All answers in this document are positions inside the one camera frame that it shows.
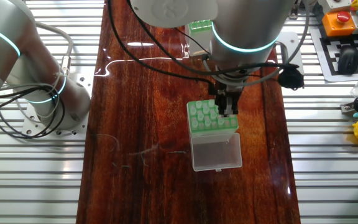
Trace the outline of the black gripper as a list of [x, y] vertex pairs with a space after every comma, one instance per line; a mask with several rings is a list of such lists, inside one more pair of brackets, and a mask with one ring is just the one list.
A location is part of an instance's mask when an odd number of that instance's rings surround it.
[[223, 117], [226, 117], [225, 112], [227, 108], [228, 97], [228, 113], [238, 114], [239, 95], [243, 91], [242, 86], [227, 85], [221, 82], [215, 82], [208, 85], [208, 94], [215, 97], [215, 104], [218, 107], [218, 112]]

